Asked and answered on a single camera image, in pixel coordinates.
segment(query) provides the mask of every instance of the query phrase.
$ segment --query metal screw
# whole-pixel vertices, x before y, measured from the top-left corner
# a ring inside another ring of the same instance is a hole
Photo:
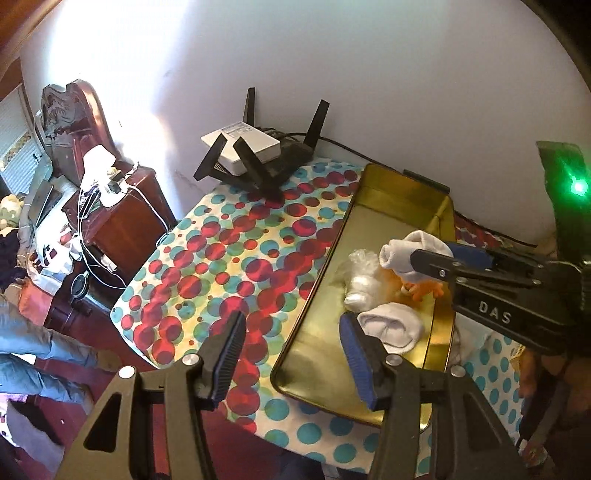
[[[466,370],[461,365],[454,365],[449,369],[453,377],[461,378],[466,375]]]
[[[121,369],[119,370],[119,376],[121,378],[131,378],[135,375],[135,368],[132,367],[131,365],[127,365],[126,367],[121,367]]]
[[[196,353],[188,353],[183,357],[185,365],[195,365],[197,362],[199,362],[199,356]]]
[[[391,353],[386,357],[386,363],[391,367],[397,367],[402,364],[402,357],[395,353]]]

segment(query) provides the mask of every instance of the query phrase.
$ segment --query blue jeans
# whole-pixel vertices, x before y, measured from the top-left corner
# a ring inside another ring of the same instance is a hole
[[[96,351],[71,337],[37,326],[0,297],[0,393],[40,395],[57,401],[82,403],[82,385],[38,370],[12,353],[31,353],[95,367]]]

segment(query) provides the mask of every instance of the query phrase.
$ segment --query green led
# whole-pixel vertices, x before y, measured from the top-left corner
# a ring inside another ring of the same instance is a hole
[[[587,180],[578,180],[575,177],[572,177],[572,179],[573,183],[570,186],[570,191],[573,192],[575,195],[579,195],[580,197],[585,195],[587,193],[587,190],[589,189],[589,185],[587,185]]]

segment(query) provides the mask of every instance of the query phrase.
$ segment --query metal tray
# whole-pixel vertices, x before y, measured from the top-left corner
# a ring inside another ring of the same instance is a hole
[[[378,253],[390,239],[404,238],[418,229],[455,241],[452,200],[400,173],[374,164],[366,166],[339,235],[271,371],[271,384],[277,391],[355,421],[382,423],[383,412],[369,411],[357,395],[339,339],[344,291],[333,279],[337,267],[353,250],[366,248]],[[425,334],[404,355],[417,367],[438,371],[446,367],[454,312],[446,284],[444,289],[443,297],[434,301],[429,295],[417,309]],[[422,429],[430,416],[431,405],[423,405]]]

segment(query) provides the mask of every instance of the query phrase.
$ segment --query polka dot tablecloth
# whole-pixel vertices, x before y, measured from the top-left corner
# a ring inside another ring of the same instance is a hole
[[[343,215],[361,168],[317,161],[298,169],[273,202],[221,184],[165,238],[111,312],[140,355],[162,368],[196,352],[238,309],[247,334],[226,400],[218,410],[255,435],[301,455],[369,471],[379,430],[276,392],[271,368],[292,330]],[[469,359],[476,379],[514,433],[520,402],[508,362],[516,344],[493,335]],[[428,470],[430,432],[417,472]]]

